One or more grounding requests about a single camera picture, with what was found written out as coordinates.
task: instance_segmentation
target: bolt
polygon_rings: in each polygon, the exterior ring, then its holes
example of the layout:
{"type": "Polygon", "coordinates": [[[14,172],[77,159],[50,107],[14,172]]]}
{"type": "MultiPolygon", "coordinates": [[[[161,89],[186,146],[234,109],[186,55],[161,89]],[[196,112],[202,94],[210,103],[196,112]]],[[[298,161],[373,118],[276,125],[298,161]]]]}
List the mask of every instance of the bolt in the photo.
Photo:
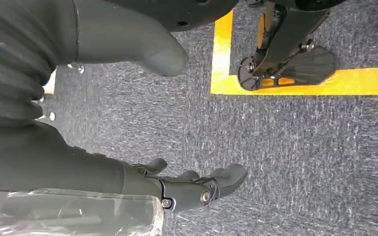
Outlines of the bolt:
{"type": "Polygon", "coordinates": [[[163,208],[170,208],[170,207],[172,207],[172,200],[170,200],[170,199],[163,199],[163,200],[161,200],[161,206],[163,208]]]}
{"type": "Polygon", "coordinates": [[[210,193],[209,193],[209,190],[208,189],[204,189],[201,193],[201,202],[206,204],[209,202],[209,199],[210,199],[210,193]]]}

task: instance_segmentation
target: plastic wrap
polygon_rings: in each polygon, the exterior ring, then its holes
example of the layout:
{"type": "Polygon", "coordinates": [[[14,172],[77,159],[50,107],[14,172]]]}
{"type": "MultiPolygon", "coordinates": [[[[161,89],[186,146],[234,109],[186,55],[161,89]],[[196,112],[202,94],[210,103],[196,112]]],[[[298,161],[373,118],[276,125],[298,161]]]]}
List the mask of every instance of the plastic wrap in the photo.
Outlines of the plastic wrap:
{"type": "Polygon", "coordinates": [[[0,192],[0,236],[158,236],[163,214],[152,196],[0,192]]]}

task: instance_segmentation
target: yellow tape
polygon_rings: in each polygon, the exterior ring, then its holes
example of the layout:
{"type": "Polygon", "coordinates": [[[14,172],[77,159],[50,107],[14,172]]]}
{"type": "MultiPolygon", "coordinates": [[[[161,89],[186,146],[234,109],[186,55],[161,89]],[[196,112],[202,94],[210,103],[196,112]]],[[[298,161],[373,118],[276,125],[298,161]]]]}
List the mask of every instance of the yellow tape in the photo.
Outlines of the yellow tape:
{"type": "Polygon", "coordinates": [[[246,91],[229,75],[233,11],[215,23],[211,93],[227,95],[378,95],[378,68],[339,70],[318,86],[246,91]]]}

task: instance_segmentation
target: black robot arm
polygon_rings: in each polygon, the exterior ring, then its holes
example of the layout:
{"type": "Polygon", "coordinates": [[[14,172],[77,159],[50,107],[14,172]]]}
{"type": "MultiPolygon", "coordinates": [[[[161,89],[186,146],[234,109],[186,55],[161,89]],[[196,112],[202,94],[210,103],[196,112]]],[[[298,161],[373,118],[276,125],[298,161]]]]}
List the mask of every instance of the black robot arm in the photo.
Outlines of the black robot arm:
{"type": "Polygon", "coordinates": [[[0,0],[0,191],[42,188],[124,195],[151,195],[170,210],[207,205],[238,188],[247,176],[240,165],[200,178],[157,177],[158,159],[130,165],[70,147],[53,127],[36,121],[57,65],[74,61],[133,61],[174,76],[188,57],[162,24],[103,0],[0,0]]]}

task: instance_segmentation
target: floor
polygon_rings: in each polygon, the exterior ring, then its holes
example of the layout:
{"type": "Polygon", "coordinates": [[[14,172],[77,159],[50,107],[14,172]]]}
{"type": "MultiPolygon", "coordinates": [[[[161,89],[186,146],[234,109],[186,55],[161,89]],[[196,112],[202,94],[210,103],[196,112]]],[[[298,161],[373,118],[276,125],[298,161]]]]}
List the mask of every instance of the floor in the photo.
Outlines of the floor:
{"type": "MultiPolygon", "coordinates": [[[[234,15],[232,71],[254,49],[258,11],[234,15]]],[[[131,63],[58,70],[45,110],[68,143],[168,175],[230,163],[232,197],[167,216],[165,236],[378,236],[378,96],[209,94],[214,25],[175,34],[190,54],[176,78],[131,63]]],[[[342,68],[378,66],[378,0],[349,0],[315,33],[342,68]]]]}

